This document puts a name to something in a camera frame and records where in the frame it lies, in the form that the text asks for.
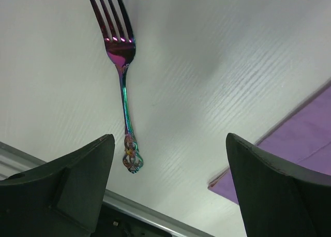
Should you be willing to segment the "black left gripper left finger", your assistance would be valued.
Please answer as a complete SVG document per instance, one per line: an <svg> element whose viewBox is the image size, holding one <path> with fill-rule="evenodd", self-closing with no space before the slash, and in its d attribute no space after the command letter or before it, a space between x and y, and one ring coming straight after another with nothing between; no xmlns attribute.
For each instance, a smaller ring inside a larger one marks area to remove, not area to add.
<svg viewBox="0 0 331 237"><path fill-rule="evenodd" d="M106 134L1 181L1 236L90 236L95 232L115 149Z"/></svg>

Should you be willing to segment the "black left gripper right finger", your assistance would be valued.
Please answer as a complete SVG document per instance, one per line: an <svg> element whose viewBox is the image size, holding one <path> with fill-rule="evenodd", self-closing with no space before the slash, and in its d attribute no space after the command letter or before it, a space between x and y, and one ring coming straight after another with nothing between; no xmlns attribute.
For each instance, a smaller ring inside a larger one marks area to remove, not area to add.
<svg viewBox="0 0 331 237"><path fill-rule="evenodd" d="M228 162L247 236L330 236L330 176L266 152L236 134Z"/></svg>

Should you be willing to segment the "purple princess placemat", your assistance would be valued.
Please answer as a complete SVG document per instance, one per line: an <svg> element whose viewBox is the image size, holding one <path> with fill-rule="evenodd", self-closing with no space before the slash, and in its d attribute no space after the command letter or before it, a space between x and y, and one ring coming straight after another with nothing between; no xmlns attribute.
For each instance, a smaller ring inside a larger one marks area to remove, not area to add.
<svg viewBox="0 0 331 237"><path fill-rule="evenodd" d="M307 169L330 175L330 82L298 106L257 145L264 151ZM271 179L260 188L260 204L277 204L277 186ZM230 168L208 185L208 190L239 205Z"/></svg>

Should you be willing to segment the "iridescent purple fork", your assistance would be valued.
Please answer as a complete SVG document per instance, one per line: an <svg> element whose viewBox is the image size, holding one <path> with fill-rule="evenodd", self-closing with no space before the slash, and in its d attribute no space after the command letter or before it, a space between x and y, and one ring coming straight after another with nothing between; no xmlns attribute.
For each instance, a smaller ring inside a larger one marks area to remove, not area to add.
<svg viewBox="0 0 331 237"><path fill-rule="evenodd" d="M123 165L129 172L135 174L143 167L144 161L140 156L138 143L131 124L126 88L127 70L136 54L134 32L123 0L117 0L117 2L125 26L122 26L112 0L107 0L108 3L104 0L99 0L103 11L100 11L96 0L89 1L102 33L107 56L113 62L118 72L125 122Z"/></svg>

